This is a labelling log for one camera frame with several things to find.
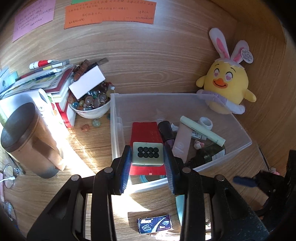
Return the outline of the brown ceramic mug with lid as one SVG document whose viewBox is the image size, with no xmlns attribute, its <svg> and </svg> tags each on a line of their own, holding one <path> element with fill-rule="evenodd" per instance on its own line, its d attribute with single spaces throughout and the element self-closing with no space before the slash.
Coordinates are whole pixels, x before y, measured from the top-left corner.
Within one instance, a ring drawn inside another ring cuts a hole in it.
<svg viewBox="0 0 296 241">
<path fill-rule="evenodd" d="M 18 162 L 41 178 L 55 176 L 66 167 L 59 150 L 37 107 L 28 102 L 18 107 L 6 121 L 1 145 Z"/>
</svg>

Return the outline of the yellow chick plush toy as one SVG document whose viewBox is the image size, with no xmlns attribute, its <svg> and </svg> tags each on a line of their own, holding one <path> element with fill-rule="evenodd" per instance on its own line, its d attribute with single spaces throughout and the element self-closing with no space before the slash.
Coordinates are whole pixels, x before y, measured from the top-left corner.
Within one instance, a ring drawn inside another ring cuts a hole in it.
<svg viewBox="0 0 296 241">
<path fill-rule="evenodd" d="M 243 114 L 246 99 L 256 102 L 256 96 L 248 89 L 248 76 L 240 64 L 253 62 L 253 55 L 245 40 L 240 40 L 232 54 L 229 54 L 226 39 L 218 28 L 209 31 L 209 37 L 220 58 L 216 59 L 206 75 L 196 81 L 197 94 L 204 99 L 210 109 L 220 114 Z"/>
</svg>

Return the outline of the mint green tube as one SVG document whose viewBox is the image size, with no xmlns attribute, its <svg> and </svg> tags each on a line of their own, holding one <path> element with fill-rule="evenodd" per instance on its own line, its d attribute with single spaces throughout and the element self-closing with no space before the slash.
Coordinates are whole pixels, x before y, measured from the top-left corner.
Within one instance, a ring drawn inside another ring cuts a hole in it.
<svg viewBox="0 0 296 241">
<path fill-rule="evenodd" d="M 181 116 L 180 122 L 182 124 L 186 125 L 187 127 L 191 128 L 195 132 L 199 132 L 202 135 L 206 136 L 209 140 L 211 140 L 212 142 L 216 143 L 217 145 L 219 145 L 221 147 L 226 142 L 226 140 L 224 138 L 222 138 L 221 136 L 217 135 L 216 133 L 212 132 L 211 130 L 206 129 L 201 124 L 191 120 L 190 118 L 188 118 L 186 116 Z"/>
</svg>

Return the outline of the pink sticky note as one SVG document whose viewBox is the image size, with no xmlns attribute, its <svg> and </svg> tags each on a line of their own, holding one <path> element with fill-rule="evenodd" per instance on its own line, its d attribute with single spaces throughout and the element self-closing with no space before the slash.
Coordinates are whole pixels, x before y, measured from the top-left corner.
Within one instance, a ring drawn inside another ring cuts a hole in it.
<svg viewBox="0 0 296 241">
<path fill-rule="evenodd" d="M 54 18 L 55 0 L 39 0 L 15 16 L 13 42 Z"/>
</svg>

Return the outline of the orange sticky note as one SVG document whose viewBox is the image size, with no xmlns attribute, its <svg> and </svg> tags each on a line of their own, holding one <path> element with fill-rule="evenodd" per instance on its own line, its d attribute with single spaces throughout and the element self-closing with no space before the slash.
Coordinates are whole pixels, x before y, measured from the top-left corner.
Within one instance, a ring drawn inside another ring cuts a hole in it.
<svg viewBox="0 0 296 241">
<path fill-rule="evenodd" d="M 156 5 L 153 1 L 84 1 L 66 7 L 64 28 L 102 22 L 153 24 Z"/>
</svg>

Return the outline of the bowl of glass stones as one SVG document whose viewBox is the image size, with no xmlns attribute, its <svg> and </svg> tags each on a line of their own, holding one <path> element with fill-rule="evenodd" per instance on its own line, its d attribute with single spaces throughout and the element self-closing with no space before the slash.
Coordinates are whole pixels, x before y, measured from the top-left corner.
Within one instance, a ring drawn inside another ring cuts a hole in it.
<svg viewBox="0 0 296 241">
<path fill-rule="evenodd" d="M 94 120 L 103 117 L 109 111 L 113 93 L 115 86 L 111 82 L 103 81 L 79 99 L 70 92 L 68 103 L 79 116 Z"/>
</svg>

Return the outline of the white tape roll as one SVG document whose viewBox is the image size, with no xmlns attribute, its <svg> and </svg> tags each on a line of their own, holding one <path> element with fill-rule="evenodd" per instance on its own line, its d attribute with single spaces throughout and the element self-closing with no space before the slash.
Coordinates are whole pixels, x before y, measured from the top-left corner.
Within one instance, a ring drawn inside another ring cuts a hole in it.
<svg viewBox="0 0 296 241">
<path fill-rule="evenodd" d="M 204 128 L 211 130 L 213 128 L 212 121 L 207 117 L 200 117 L 198 120 L 198 124 L 202 125 Z"/>
</svg>

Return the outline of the red envelope packet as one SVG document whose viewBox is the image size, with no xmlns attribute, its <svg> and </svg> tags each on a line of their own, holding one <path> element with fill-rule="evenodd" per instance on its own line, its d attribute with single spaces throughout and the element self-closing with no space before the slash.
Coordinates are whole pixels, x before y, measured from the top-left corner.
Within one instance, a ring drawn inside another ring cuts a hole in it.
<svg viewBox="0 0 296 241">
<path fill-rule="evenodd" d="M 134 142 L 147 142 L 147 143 L 161 143 L 163 140 L 161 134 L 158 130 L 158 125 L 156 121 L 153 122 L 134 122 L 132 124 L 132 135 L 130 139 L 130 145 L 133 146 Z M 141 167 L 141 166 L 131 166 L 130 173 L 131 176 L 134 175 L 150 175 L 150 176 L 160 176 L 165 175 L 164 165 L 160 167 Z"/>
</svg>

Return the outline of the dark bottle with label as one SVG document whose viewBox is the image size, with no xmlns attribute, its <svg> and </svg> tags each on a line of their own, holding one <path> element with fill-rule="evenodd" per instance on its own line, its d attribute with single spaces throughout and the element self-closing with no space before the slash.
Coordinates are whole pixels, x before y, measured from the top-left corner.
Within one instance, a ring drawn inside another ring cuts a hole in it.
<svg viewBox="0 0 296 241">
<path fill-rule="evenodd" d="M 187 161 L 185 166 L 193 169 L 219 159 L 225 156 L 225 154 L 225 146 L 221 147 L 218 144 L 211 143 L 206 147 L 196 150 L 196 155 Z"/>
</svg>

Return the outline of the green sticky note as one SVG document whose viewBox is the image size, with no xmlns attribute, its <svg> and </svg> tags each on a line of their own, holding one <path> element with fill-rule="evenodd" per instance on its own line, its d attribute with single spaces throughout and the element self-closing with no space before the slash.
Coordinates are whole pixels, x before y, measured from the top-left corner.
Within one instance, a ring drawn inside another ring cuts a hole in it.
<svg viewBox="0 0 296 241">
<path fill-rule="evenodd" d="M 71 4 L 79 4 L 79 3 L 84 3 L 84 2 L 88 2 L 88 1 L 91 1 L 91 0 L 72 0 Z"/>
</svg>

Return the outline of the white small box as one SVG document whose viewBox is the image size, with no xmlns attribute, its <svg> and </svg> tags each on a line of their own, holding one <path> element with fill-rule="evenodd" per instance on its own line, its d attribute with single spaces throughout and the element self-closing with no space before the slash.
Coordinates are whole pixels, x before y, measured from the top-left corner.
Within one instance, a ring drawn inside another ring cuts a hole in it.
<svg viewBox="0 0 296 241">
<path fill-rule="evenodd" d="M 69 89 L 76 99 L 80 99 L 88 91 L 99 85 L 105 80 L 105 76 L 98 66 L 93 67 L 83 74 L 77 81 L 73 82 Z"/>
</svg>

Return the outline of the blue Max staples box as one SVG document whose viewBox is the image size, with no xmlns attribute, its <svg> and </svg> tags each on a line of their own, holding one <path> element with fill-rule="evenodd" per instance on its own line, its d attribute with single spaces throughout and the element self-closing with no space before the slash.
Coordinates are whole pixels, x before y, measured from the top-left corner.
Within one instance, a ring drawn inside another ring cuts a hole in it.
<svg viewBox="0 0 296 241">
<path fill-rule="evenodd" d="M 167 231 L 172 229 L 171 217 L 166 214 L 162 216 L 138 218 L 137 228 L 140 234 Z"/>
</svg>

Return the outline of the stack of books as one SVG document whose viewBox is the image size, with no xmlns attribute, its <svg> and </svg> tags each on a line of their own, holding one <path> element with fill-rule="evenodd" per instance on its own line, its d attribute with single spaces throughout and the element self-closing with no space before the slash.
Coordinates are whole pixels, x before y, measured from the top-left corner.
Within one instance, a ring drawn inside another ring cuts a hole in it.
<svg viewBox="0 0 296 241">
<path fill-rule="evenodd" d="M 74 69 L 68 61 L 55 64 L 53 68 L 42 70 L 16 81 L 1 92 L 1 125 L 4 126 L 12 113 L 25 103 L 33 103 L 49 123 L 57 114 L 54 95 L 67 93 L 65 86 Z"/>
</svg>

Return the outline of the red white marker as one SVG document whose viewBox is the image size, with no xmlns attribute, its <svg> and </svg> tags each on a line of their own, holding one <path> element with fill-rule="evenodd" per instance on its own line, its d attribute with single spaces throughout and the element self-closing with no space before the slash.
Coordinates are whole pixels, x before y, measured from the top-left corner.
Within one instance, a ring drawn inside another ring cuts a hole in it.
<svg viewBox="0 0 296 241">
<path fill-rule="evenodd" d="M 38 68 L 45 68 L 45 67 L 60 67 L 60 66 L 64 66 L 70 63 L 70 60 L 40 60 L 40 61 L 36 61 L 34 63 L 31 63 L 29 65 L 29 69 L 30 70 L 34 70 L 34 69 L 38 69 Z"/>
</svg>

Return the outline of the pale pink tube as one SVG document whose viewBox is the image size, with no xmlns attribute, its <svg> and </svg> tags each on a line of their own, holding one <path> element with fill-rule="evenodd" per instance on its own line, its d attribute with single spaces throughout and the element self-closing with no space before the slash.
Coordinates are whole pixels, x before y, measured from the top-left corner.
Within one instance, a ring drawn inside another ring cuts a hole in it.
<svg viewBox="0 0 296 241">
<path fill-rule="evenodd" d="M 193 130 L 188 126 L 180 123 L 172 153 L 175 157 L 181 158 L 183 163 L 187 161 L 188 152 L 191 144 Z"/>
</svg>

